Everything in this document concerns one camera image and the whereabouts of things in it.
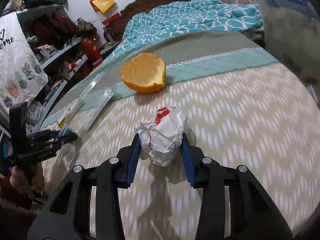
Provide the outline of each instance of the white paper wrapper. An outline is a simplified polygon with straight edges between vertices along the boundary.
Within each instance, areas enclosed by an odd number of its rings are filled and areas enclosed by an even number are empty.
[[[149,122],[138,122],[134,126],[139,134],[141,147],[153,164],[168,166],[179,152],[182,134],[188,133],[187,116],[180,107],[161,108]]]

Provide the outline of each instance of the yellow paper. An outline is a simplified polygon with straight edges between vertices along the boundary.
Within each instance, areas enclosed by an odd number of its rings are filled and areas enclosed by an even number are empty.
[[[108,9],[115,4],[113,0],[93,0],[92,3],[98,7],[100,11],[105,13]]]

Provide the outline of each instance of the teal and white comforter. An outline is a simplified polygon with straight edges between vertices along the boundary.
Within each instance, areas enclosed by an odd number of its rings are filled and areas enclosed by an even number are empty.
[[[258,4],[226,4],[219,0],[173,2],[158,6],[149,13],[136,14],[127,24],[124,41],[112,55],[148,41],[183,33],[203,30],[240,32],[261,26]]]

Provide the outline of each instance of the person's hand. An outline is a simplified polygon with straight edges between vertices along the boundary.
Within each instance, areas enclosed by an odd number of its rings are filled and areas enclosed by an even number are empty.
[[[25,190],[22,184],[22,181],[20,179],[20,176],[22,176],[23,174],[24,174],[23,171],[19,169],[17,166],[13,167],[12,174],[10,177],[10,184],[20,194],[26,195],[27,191]],[[41,163],[37,164],[36,173],[32,178],[31,189],[36,192],[41,192],[44,189],[44,176],[43,176],[43,169],[42,169]]]

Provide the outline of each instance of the wooden headboard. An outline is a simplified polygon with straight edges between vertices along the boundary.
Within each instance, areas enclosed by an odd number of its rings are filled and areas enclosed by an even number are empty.
[[[151,9],[164,4],[169,4],[176,1],[191,1],[191,0],[135,0],[126,6],[120,12],[121,16],[113,19],[107,26],[107,30],[111,32],[111,36],[115,41],[120,41],[124,34],[125,27],[133,16],[140,12],[149,12]]]

